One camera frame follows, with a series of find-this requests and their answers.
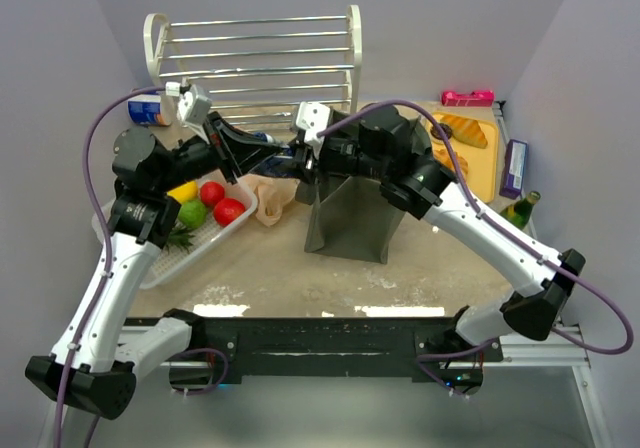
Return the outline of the green fabric grocery bag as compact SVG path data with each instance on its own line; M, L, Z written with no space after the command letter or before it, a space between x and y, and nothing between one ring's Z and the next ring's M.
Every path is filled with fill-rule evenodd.
M395 181L362 176L325 176L303 181L296 200L312 207L304 250L334 258L385 264L389 244L404 215L419 206L416 176L432 160L431 142L419 123L420 160Z

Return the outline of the banana print plastic bag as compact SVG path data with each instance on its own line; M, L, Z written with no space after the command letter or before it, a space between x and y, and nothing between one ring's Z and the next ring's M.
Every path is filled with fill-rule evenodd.
M257 198L256 219L264 226L276 224L284 208L294 199L298 182L288 178L268 178L255 174L244 177L244 181Z

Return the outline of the blue chips bag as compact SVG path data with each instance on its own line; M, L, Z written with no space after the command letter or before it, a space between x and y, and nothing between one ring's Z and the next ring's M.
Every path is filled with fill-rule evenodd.
M268 178L283 178L301 180L303 173L299 164L294 160L296 146L276 140L265 132L254 132L253 136L271 144L277 144L281 150L274 156L261 162L251 174Z

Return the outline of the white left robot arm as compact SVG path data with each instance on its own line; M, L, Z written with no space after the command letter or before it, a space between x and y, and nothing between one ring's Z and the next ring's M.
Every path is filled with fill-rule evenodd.
M141 341L118 344L135 294L162 253L179 203L169 191L220 171L231 183L281 150L279 142L208 115L204 134L169 150L146 127L122 132L114 143L116 200L98 220L105 229L101 260L76 314L50 354L32 357L26 377L51 400L113 420L136 385L183 352L206 348L203 318L173 309Z

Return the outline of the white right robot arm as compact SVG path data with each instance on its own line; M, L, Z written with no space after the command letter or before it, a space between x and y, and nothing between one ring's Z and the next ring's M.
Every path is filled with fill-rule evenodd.
M327 174L378 182L391 206L457 238L509 282L505 297L456 314L431 344L438 356L466 356L511 333L544 341L554 331L585 257L538 242L479 200L459 167L437 159L423 123L401 116L389 103L350 118L324 104L302 102L292 129L295 159L307 178Z

